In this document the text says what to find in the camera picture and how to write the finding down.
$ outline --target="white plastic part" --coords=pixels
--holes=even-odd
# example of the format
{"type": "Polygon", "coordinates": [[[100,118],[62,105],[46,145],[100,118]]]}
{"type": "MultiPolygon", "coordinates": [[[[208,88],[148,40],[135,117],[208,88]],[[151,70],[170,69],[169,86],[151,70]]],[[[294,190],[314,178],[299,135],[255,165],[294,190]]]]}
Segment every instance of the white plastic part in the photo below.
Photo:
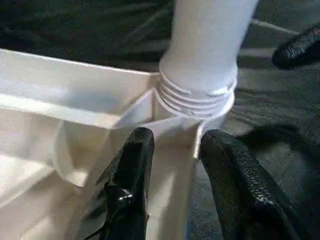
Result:
{"type": "Polygon", "coordinates": [[[237,85],[237,55],[258,0],[176,0],[159,92],[175,112],[214,117],[237,85]]]}
{"type": "Polygon", "coordinates": [[[0,239],[83,239],[99,228],[103,218],[82,223],[89,200],[138,126],[155,138],[146,239],[184,238],[199,139],[233,100],[203,125],[163,102],[158,73],[2,49],[0,60],[0,239]]]}

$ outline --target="white plastic pipe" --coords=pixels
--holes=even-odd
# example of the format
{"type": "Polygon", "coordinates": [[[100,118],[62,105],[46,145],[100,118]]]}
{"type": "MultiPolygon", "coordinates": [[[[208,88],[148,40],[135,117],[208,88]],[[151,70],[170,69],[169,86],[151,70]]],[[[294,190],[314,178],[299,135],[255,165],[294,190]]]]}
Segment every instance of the white plastic pipe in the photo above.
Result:
{"type": "Polygon", "coordinates": [[[219,115],[233,104],[237,55],[258,0],[176,0],[159,92],[175,113],[219,115]]]}

